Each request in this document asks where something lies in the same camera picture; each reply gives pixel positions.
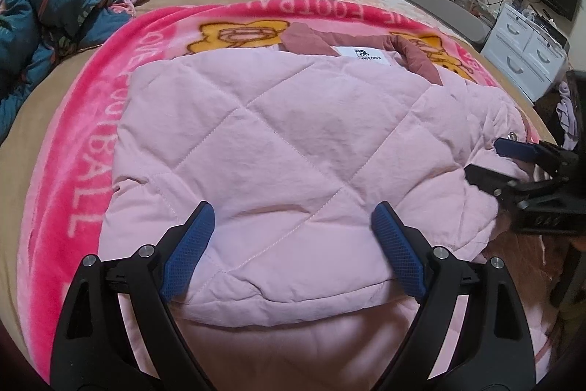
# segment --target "blanket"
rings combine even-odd
[[[123,26],[90,59],[64,97],[49,125],[27,194],[17,300],[25,342],[42,376],[48,377],[53,336],[71,278],[83,256],[98,251],[112,198],[116,129],[133,72],[149,62],[192,52],[274,45],[293,21],[356,36],[399,33],[425,46],[436,65],[445,63],[448,70],[479,85],[494,85],[481,64],[437,30],[396,12],[342,1],[167,7]],[[48,258],[54,258],[50,266]],[[523,274],[531,273],[532,267],[536,266],[531,264]],[[546,302],[543,288],[540,303]],[[543,336],[540,332],[539,349]]]
[[[124,0],[0,0],[0,142],[59,61],[128,22]]]

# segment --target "silver bolt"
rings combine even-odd
[[[86,255],[81,261],[81,263],[84,267],[91,267],[96,263],[96,258],[97,257],[94,254]]]
[[[142,246],[138,250],[138,255],[140,255],[141,257],[145,257],[145,258],[150,257],[154,253],[155,253],[155,248],[153,246]]]
[[[505,263],[500,257],[493,257],[490,259],[490,265],[494,268],[503,268],[505,267]]]
[[[445,259],[445,258],[448,258],[448,257],[449,257],[449,252],[448,252],[448,250],[447,250],[446,248],[444,248],[444,247],[434,247],[434,255],[435,255],[437,258],[439,258],[439,259],[443,260],[443,259]]]

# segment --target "blue textured pad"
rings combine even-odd
[[[514,158],[526,163],[534,163],[537,159],[537,148],[533,143],[521,143],[506,138],[494,141],[494,149],[499,156]]]
[[[405,293],[423,299],[427,293],[423,264],[383,204],[374,209],[372,230]]]
[[[166,301],[187,290],[193,270],[212,237],[215,224],[214,209],[206,204],[165,263],[160,294]]]

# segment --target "tan bedsheet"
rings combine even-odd
[[[144,14],[169,5],[229,4],[249,0],[150,0],[137,8]],[[61,63],[31,94],[21,108],[5,142],[0,146],[0,320],[17,346],[26,348],[16,309],[16,257],[22,213],[30,177],[51,118],[67,89],[96,49],[74,55]],[[553,140],[531,106],[516,93],[486,59],[473,55],[501,82],[538,128],[544,139]]]

